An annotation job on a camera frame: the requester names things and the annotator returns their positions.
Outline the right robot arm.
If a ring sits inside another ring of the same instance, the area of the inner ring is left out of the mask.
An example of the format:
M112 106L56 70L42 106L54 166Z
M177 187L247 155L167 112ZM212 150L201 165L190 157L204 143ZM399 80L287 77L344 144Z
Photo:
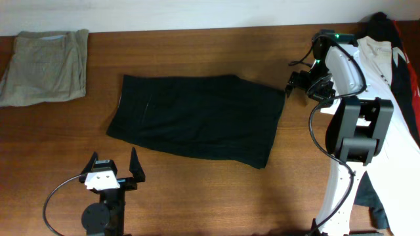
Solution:
M322 207L309 235L349 235L349 220L360 180L377 156L387 134L394 106L379 97L360 99L368 84L358 61L358 43L352 34L321 30L311 40L314 63L309 71L294 71L285 91L301 89L318 102L317 112L338 102L325 134L325 146L316 144L331 159Z

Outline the black shorts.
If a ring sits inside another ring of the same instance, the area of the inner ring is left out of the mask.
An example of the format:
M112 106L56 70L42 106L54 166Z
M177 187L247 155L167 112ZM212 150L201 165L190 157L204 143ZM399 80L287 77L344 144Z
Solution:
M285 92L236 75L124 75L106 134L144 148L264 168Z

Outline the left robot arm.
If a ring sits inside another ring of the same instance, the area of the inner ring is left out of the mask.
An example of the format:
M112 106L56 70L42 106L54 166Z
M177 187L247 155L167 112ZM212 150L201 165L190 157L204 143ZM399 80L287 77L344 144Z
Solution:
M87 236L124 236L125 193L146 180L135 148L131 150L129 171L131 177L118 178L115 162L100 160L96 152L82 170L79 182L99 195L99 202L89 205L81 216Z

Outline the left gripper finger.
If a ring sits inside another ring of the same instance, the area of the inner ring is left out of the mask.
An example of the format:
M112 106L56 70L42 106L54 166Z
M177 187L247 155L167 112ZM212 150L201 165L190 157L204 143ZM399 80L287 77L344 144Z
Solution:
M129 164L129 171L136 182L145 182L146 176L138 160L136 149L133 147L131 150L131 158Z
M94 151L91 158L89 159L89 162L86 164L85 168L81 171L81 174L87 174L91 172L97 160L98 160L98 153Z

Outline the white t-shirt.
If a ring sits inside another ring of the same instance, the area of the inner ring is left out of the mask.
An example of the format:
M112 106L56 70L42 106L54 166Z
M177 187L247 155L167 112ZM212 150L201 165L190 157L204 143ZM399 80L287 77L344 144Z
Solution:
M380 153L366 172L385 209L395 235L419 234L419 147L403 118L391 84L391 45L369 37L358 40L358 61L367 82L360 99L379 97L394 106L391 122ZM335 113L338 102L323 113Z

